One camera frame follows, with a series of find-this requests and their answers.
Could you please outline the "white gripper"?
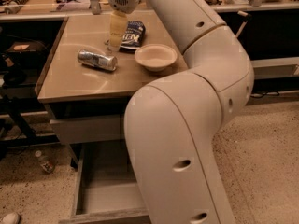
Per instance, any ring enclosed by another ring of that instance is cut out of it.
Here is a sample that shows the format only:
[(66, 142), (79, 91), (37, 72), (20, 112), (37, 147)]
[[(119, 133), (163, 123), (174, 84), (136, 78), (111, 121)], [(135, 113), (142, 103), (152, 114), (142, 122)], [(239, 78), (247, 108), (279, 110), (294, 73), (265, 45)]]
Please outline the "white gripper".
[(126, 14), (131, 14), (140, 0), (108, 0), (114, 11), (110, 15), (109, 43), (112, 51), (118, 51), (126, 32), (128, 20)]

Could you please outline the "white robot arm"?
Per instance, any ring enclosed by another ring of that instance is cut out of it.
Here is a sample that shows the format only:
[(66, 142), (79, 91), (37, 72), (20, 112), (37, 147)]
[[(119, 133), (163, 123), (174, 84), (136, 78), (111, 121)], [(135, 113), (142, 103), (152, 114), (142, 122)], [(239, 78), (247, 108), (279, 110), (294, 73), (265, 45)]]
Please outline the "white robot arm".
[(126, 145), (150, 221), (235, 224), (212, 139), (250, 97), (249, 56), (204, 0), (149, 3), (188, 66), (139, 89), (125, 111)]

